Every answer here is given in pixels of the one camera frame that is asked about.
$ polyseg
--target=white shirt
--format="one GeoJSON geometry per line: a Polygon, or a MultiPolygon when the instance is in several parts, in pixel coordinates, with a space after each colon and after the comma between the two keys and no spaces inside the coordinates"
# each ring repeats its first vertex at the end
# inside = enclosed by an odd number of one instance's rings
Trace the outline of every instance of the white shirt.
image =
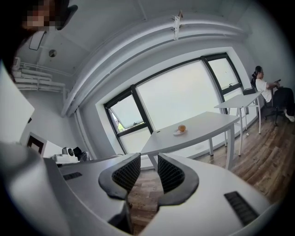
{"type": "Polygon", "coordinates": [[[266,100],[266,102],[271,101],[271,89],[266,88],[266,81],[263,81],[262,79],[256,79],[256,88],[258,91],[262,91],[262,96],[266,100]]]}

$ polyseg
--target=white table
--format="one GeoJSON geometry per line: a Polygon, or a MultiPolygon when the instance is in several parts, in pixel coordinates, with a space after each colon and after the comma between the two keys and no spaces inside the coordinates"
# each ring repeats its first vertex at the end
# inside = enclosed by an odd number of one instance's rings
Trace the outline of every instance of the white table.
{"type": "Polygon", "coordinates": [[[246,115],[246,107],[258,107],[259,111],[259,134],[261,130],[261,114],[260,114],[260,102],[259,102],[259,96],[261,95],[260,92],[256,92],[255,94],[249,94],[249,95],[237,95],[223,103],[220,103],[219,105],[215,106],[214,108],[228,108],[228,113],[230,113],[231,108],[237,108],[239,117],[240,117],[240,127],[241,127],[241,141],[240,141],[240,151],[239,156],[241,155],[242,151],[242,141],[243,141],[243,122],[242,122],[242,108],[245,109],[245,125],[247,130],[247,115],[246,115]],[[255,100],[257,100],[258,105],[251,105],[255,100]]]}
{"type": "Polygon", "coordinates": [[[235,145],[234,123],[238,120],[239,118],[236,116],[228,116],[214,112],[202,113],[177,124],[154,131],[143,147],[141,154],[142,156],[148,155],[155,170],[158,171],[158,163],[154,156],[159,152],[174,152],[209,140],[210,154],[213,155],[212,137],[227,131],[229,145],[227,149],[226,168],[230,169],[235,145]],[[187,132],[179,136],[174,136],[173,132],[177,130],[178,126],[181,124],[187,127],[187,132]]]}

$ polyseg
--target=small plate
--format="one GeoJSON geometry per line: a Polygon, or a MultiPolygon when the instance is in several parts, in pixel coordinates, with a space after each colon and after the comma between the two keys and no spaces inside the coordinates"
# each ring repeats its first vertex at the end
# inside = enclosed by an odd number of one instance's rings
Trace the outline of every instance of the small plate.
{"type": "Polygon", "coordinates": [[[182,134],[186,133],[186,131],[187,131],[187,130],[185,130],[185,131],[175,130],[175,131],[173,132],[173,135],[175,135],[175,136],[182,135],[182,134]]]}

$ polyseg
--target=table leg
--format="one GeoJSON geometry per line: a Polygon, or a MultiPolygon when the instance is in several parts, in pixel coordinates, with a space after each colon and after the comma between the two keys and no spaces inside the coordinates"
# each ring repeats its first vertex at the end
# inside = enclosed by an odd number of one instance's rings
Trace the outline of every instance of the table leg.
{"type": "Polygon", "coordinates": [[[209,142],[209,154],[210,156],[213,156],[213,143],[212,143],[212,138],[208,139],[209,142]]]}
{"type": "Polygon", "coordinates": [[[244,107],[244,111],[245,111],[245,126],[246,126],[246,130],[247,130],[247,111],[246,111],[245,107],[244,107]]]}
{"type": "Polygon", "coordinates": [[[257,103],[258,103],[258,113],[259,113],[259,134],[261,134],[261,111],[260,111],[259,97],[257,98],[257,103]]]}
{"type": "Polygon", "coordinates": [[[226,142],[226,132],[224,132],[224,145],[227,146],[227,142],[226,142]]]}
{"type": "Polygon", "coordinates": [[[148,155],[148,158],[151,160],[151,163],[155,167],[155,170],[158,172],[158,163],[157,163],[157,161],[156,161],[156,159],[154,157],[154,154],[148,155]]]}
{"type": "Polygon", "coordinates": [[[224,132],[224,145],[227,146],[227,142],[226,142],[226,132],[224,132]]]}
{"type": "Polygon", "coordinates": [[[238,108],[239,116],[240,116],[240,126],[241,126],[241,137],[240,137],[240,151],[239,156],[241,155],[242,143],[243,143],[243,120],[242,120],[242,109],[238,108]]]}
{"type": "Polygon", "coordinates": [[[227,131],[228,137],[228,147],[227,147],[227,158],[226,158],[226,166],[227,170],[230,170],[232,167],[232,160],[234,158],[234,150],[235,150],[235,126],[231,125],[230,129],[227,131]]]}

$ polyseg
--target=vent slot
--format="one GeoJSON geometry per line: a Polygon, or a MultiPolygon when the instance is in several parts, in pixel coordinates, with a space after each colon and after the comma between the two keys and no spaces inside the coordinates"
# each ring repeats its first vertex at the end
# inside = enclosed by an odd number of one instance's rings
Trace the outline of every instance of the vent slot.
{"type": "Polygon", "coordinates": [[[224,195],[243,226],[255,220],[259,214],[242,198],[238,192],[231,192],[224,195]]]}
{"type": "Polygon", "coordinates": [[[74,179],[74,178],[80,177],[80,176],[82,176],[82,174],[80,172],[74,172],[71,174],[63,175],[63,177],[66,181],[69,179],[74,179]]]}

